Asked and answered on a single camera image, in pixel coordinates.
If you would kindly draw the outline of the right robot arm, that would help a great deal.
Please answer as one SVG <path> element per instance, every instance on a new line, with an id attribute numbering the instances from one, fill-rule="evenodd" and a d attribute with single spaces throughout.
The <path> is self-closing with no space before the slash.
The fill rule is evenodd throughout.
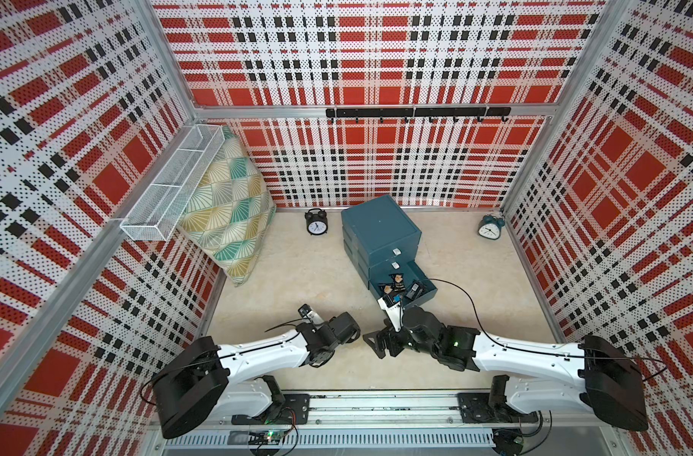
<path id="1" fill-rule="evenodd" d="M 379 358 L 411 350 L 456 372 L 492 372 L 489 405 L 509 414 L 568 410 L 625 431 L 649 428 L 639 366 L 602 337 L 534 343 L 445 325 L 414 307 L 363 339 Z"/>

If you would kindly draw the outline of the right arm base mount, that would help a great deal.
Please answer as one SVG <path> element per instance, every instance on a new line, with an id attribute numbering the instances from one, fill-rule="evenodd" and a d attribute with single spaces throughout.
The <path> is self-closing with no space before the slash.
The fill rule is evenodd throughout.
<path id="1" fill-rule="evenodd" d="M 459 393 L 457 395 L 460 416 L 464 424 L 535 424 L 538 414 L 520 413 L 508 406 L 506 385 L 510 376 L 496 375 L 488 393 Z"/>

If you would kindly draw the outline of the black cookie packet barcode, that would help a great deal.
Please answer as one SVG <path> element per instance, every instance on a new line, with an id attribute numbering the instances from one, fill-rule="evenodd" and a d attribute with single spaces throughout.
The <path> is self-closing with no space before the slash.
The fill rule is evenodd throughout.
<path id="1" fill-rule="evenodd" d="M 405 291 L 405 299 L 414 301 L 424 293 L 424 285 L 418 280 L 415 280 Z"/>

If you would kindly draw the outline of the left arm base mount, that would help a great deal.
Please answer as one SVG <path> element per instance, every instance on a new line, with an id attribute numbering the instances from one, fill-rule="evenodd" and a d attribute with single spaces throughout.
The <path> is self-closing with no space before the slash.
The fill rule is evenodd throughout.
<path id="1" fill-rule="evenodd" d="M 271 375 L 240 383 L 229 394 L 234 404 L 232 425 L 305 425 L 310 413 L 308 393 L 284 393 Z"/>

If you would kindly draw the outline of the teal drawer cabinet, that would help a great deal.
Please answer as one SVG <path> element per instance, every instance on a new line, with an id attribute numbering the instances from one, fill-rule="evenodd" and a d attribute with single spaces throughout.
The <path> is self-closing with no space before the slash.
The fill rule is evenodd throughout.
<path id="1" fill-rule="evenodd" d="M 367 290 L 371 268 L 416 262 L 422 231 L 389 195 L 352 206 L 341 218 L 346 255 Z"/>

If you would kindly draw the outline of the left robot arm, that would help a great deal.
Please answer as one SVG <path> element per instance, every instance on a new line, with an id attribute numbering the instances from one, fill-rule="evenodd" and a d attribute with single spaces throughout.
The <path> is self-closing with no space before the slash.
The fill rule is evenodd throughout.
<path id="1" fill-rule="evenodd" d="M 234 416 L 274 423 L 287 401 L 272 373 L 320 368 L 361 336 L 349 313 L 325 320 L 307 304 L 298 313 L 280 325 L 287 332 L 254 342 L 218 345 L 202 336 L 154 374 L 149 385 L 162 436 L 172 440 Z"/>

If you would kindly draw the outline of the teal bottom drawer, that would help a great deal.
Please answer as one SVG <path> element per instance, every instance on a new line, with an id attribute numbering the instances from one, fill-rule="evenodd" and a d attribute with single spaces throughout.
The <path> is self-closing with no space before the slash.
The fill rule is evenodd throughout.
<path id="1" fill-rule="evenodd" d="M 393 287 L 390 277 L 392 274 L 403 274 L 403 278 L 405 279 L 405 288 L 395 289 Z M 420 281 L 422 285 L 424 285 L 424 293 L 414 301 L 406 300 L 405 291 L 415 280 Z M 371 268 L 369 272 L 369 282 L 367 284 L 369 285 L 369 290 L 377 299 L 383 296 L 380 285 L 391 284 L 394 292 L 390 294 L 390 296 L 395 296 L 397 294 L 402 295 L 403 308 L 405 310 L 420 307 L 426 304 L 426 302 L 432 300 L 432 298 L 436 296 L 438 290 L 414 260 L 402 263 L 386 262 L 382 265 Z"/>

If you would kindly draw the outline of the black cookie packet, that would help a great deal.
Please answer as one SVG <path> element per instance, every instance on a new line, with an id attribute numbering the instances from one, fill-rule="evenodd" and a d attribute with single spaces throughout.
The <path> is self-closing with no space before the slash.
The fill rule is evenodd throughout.
<path id="1" fill-rule="evenodd" d="M 395 289 L 405 288 L 405 279 L 403 278 L 403 274 L 392 274 L 390 277 L 392 280 L 392 285 Z"/>
<path id="2" fill-rule="evenodd" d="M 380 289 L 382 290 L 384 296 L 389 296 L 394 292 L 391 284 L 381 284 Z"/>

